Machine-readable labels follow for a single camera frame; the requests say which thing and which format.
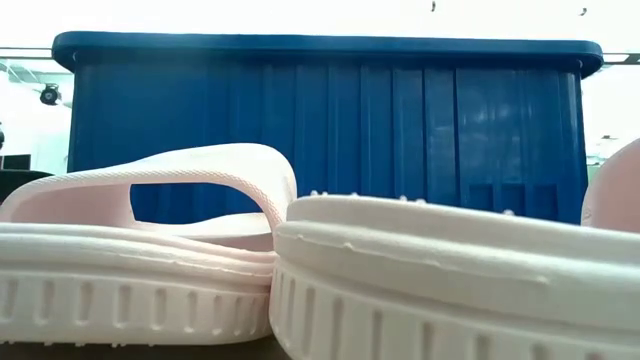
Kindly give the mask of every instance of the blue container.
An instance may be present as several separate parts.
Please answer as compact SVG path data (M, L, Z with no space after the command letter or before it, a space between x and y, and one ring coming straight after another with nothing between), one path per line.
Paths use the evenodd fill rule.
M311 190L578 223L587 186L580 81L597 44L71 32L69 170L231 142L280 150ZM212 185L134 189L136 217L257 211Z

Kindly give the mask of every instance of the textured strap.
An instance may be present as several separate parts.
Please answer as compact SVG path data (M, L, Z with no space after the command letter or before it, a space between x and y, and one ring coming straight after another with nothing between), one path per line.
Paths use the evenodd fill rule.
M287 206L297 193L293 169L278 151L259 144L226 144L170 151L128 164L33 181L7 198L0 208L0 220L37 222L26 210L40 212L38 209L49 206L47 211L54 212L56 206L84 206L79 217L83 215L80 211L102 212L115 219L109 225L117 226L133 220L132 184L162 183L234 188L258 204L272 229L285 220Z

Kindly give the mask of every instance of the slide sandal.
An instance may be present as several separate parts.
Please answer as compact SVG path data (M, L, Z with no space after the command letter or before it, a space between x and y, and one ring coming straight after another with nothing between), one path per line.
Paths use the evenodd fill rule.
M132 184L212 183L264 214L137 222ZM271 229L296 197L276 150L229 144L30 182L0 207L0 341L224 344L269 335Z
M270 319L294 360L640 358L636 234L312 196L274 238Z
M640 233L640 139L602 164L582 204L582 225Z

